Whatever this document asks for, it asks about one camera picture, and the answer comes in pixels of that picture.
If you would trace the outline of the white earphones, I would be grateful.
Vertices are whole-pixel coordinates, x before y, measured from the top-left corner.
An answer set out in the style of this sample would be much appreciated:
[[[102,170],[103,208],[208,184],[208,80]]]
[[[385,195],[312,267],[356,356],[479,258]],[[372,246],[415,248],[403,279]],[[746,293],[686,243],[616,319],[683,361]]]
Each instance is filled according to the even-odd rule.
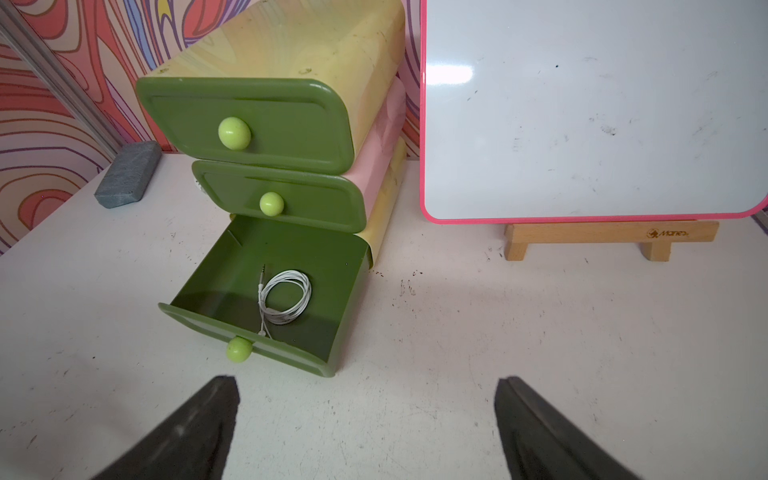
[[[257,284],[258,335],[272,338],[272,326],[286,326],[303,315],[312,298],[313,286],[307,274],[283,270],[269,277],[263,265]]]

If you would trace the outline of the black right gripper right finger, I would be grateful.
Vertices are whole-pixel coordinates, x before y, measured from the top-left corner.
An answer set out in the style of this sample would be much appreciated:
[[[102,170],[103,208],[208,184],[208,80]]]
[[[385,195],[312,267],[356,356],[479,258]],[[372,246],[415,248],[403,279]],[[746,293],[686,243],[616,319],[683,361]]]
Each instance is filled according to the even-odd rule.
[[[521,378],[498,381],[494,410],[513,479],[635,479]]]

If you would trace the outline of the wooden whiteboard easel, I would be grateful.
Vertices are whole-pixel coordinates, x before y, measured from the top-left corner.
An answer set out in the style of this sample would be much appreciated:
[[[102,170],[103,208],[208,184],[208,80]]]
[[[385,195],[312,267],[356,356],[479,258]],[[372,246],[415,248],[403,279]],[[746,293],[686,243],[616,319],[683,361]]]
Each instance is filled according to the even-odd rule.
[[[715,240],[719,221],[642,221],[508,224],[504,256],[522,261],[533,244],[637,244],[651,262],[668,262],[673,243]]]

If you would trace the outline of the yellow pink drawer cabinet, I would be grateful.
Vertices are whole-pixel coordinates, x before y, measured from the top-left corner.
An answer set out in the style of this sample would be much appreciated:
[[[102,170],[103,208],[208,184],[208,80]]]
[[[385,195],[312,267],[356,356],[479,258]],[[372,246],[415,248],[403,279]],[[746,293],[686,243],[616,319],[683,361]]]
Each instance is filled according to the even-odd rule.
[[[372,256],[385,235],[406,155],[405,13],[397,1],[260,1],[142,77],[316,79],[344,101],[366,138],[342,176],[364,197],[358,233]]]

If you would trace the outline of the green top drawer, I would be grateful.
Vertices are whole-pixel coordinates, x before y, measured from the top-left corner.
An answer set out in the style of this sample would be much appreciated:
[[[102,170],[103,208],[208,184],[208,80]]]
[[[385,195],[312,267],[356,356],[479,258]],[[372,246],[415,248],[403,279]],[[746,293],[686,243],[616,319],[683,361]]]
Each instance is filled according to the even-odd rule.
[[[136,88],[169,142],[197,159],[342,174],[370,125],[316,79],[152,76]]]

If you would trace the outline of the pink framed whiteboard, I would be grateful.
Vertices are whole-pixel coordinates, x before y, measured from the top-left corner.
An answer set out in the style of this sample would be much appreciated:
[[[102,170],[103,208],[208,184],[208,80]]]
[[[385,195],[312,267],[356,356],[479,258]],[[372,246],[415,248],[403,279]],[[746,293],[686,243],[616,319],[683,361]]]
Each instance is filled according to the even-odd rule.
[[[742,218],[767,202],[763,1],[425,1],[438,224]]]

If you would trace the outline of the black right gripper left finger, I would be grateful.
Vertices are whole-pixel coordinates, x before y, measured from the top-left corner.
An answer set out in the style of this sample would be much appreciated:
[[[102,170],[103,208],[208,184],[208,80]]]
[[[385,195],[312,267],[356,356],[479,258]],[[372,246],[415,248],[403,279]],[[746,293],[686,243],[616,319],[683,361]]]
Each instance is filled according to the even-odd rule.
[[[240,395],[233,376],[216,376],[102,472],[98,479],[220,479]]]

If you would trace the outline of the grey felt eraser block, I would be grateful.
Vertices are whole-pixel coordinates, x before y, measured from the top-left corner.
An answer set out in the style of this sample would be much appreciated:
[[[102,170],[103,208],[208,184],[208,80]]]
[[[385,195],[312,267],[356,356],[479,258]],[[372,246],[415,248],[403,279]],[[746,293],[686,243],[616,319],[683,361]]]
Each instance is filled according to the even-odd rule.
[[[155,141],[126,144],[97,187],[94,197],[106,209],[140,201],[162,156]]]

